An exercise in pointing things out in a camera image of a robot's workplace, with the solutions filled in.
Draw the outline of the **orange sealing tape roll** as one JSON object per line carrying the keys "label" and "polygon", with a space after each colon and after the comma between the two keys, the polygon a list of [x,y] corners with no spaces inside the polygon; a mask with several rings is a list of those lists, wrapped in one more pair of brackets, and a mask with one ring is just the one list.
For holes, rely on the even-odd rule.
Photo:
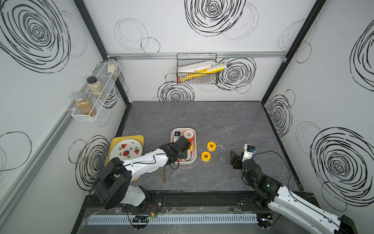
{"label": "orange sealing tape roll", "polygon": [[192,130],[186,130],[183,136],[188,139],[190,142],[193,142],[195,133]]}

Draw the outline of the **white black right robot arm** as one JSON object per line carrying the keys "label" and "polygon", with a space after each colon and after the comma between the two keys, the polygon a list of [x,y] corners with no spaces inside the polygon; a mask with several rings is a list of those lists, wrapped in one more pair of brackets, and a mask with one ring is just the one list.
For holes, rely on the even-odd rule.
{"label": "white black right robot arm", "polygon": [[311,234],[357,234],[354,221],[346,215],[331,214],[264,174],[254,160],[254,150],[238,155],[230,152],[230,165],[242,173],[243,182],[254,189],[256,202],[292,220]]}

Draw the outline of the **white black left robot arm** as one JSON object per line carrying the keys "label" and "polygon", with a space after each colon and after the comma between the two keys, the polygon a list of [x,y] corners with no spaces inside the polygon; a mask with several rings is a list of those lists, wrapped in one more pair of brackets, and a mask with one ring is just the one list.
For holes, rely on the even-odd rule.
{"label": "white black left robot arm", "polygon": [[137,159],[113,158],[96,177],[92,188],[106,210],[123,204],[143,212],[150,204],[149,194],[143,187],[134,187],[130,183],[143,174],[153,173],[177,162],[188,154],[191,146],[192,143],[181,136],[176,142],[161,145]]}

